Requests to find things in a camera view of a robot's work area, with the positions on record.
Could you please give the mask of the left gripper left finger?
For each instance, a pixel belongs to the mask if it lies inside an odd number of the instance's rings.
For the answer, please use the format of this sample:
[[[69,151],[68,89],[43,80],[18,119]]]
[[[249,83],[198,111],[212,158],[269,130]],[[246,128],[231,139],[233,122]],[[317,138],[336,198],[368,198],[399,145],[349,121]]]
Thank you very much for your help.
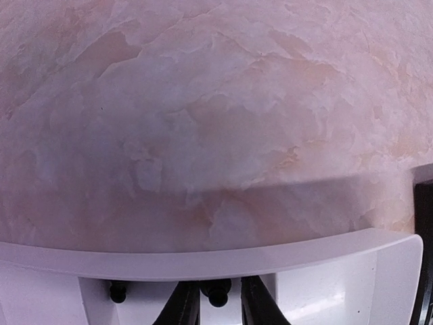
[[[178,282],[154,325],[198,324],[200,324],[199,282]]]

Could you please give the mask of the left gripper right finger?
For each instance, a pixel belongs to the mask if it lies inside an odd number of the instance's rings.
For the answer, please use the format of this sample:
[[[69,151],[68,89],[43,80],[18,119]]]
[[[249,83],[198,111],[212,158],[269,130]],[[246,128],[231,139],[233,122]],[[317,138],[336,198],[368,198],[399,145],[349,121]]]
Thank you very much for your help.
[[[286,318],[278,308],[259,276],[241,279],[242,324],[286,324]]]

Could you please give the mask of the black pawn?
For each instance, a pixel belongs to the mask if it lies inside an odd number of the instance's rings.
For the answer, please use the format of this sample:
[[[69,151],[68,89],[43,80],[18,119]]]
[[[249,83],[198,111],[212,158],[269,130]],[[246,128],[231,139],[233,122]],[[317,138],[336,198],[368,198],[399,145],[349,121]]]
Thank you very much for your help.
[[[200,282],[201,292],[213,307],[223,307],[229,299],[232,287],[231,279],[205,280]]]
[[[112,280],[110,282],[110,298],[116,304],[124,303],[127,297],[127,282]]]

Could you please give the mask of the black white chessboard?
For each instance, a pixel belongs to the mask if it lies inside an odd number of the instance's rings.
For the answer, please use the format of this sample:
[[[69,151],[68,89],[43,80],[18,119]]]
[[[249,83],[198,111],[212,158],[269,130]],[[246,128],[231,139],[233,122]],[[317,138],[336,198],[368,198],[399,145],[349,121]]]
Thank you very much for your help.
[[[415,233],[423,242],[419,285],[411,324],[432,324],[432,180],[414,188]]]

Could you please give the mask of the white plastic compartment tray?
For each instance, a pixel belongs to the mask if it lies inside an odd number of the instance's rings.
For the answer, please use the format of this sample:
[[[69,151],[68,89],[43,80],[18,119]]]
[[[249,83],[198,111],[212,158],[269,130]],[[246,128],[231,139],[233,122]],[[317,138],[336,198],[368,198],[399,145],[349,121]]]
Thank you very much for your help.
[[[2,324],[408,324],[424,244],[369,228],[225,251],[1,244]]]

